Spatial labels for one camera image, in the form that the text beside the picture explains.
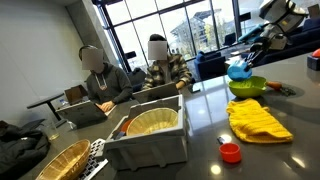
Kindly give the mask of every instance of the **woven basket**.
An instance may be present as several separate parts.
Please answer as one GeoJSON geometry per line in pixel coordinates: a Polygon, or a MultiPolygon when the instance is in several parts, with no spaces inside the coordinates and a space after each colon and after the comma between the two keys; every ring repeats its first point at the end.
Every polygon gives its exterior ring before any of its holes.
{"type": "Polygon", "coordinates": [[[73,180],[85,169],[90,153],[90,141],[78,141],[56,156],[38,175],[37,180],[73,180]]]}
{"type": "Polygon", "coordinates": [[[146,111],[132,120],[127,129],[127,136],[150,134],[155,130],[178,125],[178,113],[169,108],[156,108],[146,111]]]}

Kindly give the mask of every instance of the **gray countertop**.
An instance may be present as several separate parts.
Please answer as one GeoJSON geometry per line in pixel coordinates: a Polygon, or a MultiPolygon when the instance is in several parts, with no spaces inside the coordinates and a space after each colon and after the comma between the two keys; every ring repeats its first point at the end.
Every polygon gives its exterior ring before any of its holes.
{"type": "MultiPolygon", "coordinates": [[[[136,172],[116,172],[108,164],[94,179],[320,179],[320,72],[307,68],[307,55],[253,69],[254,75],[280,81],[296,91],[295,96],[285,97],[268,89],[257,98],[294,135],[292,143],[240,141],[229,126],[226,107],[235,96],[228,89],[230,79],[223,76],[197,83],[201,92],[184,92],[190,124],[188,162],[165,168],[141,168],[136,172]],[[229,136],[231,142],[240,146],[240,163],[222,161],[216,140],[221,135],[229,136]]],[[[118,105],[108,120],[86,128],[70,130],[68,124],[64,124],[59,128],[60,137],[52,142],[48,156],[21,179],[35,179],[47,163],[77,140],[105,139],[134,104],[137,102],[118,105]]]]}

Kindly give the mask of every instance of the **green bowl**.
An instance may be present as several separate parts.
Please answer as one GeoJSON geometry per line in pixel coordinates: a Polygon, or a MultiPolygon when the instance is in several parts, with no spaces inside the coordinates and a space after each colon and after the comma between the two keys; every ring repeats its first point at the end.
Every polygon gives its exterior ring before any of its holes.
{"type": "Polygon", "coordinates": [[[267,80],[260,76],[251,76],[249,79],[228,83],[232,94],[239,98],[253,98],[262,95],[266,90],[267,80]]]}

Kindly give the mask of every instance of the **orange cap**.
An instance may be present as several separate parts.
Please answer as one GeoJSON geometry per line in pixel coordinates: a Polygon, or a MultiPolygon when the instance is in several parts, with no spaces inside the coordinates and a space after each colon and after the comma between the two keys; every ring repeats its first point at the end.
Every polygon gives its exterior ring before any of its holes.
{"type": "Polygon", "coordinates": [[[312,53],[312,57],[320,58],[320,48],[312,53]]]}

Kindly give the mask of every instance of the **yellow towel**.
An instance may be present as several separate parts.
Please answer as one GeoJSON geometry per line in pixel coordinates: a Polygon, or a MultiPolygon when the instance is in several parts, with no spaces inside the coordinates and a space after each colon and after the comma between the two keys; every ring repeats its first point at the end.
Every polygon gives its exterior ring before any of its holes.
{"type": "Polygon", "coordinates": [[[227,112],[233,132],[243,141],[252,143],[291,142],[293,135],[254,99],[231,101],[227,112]]]}

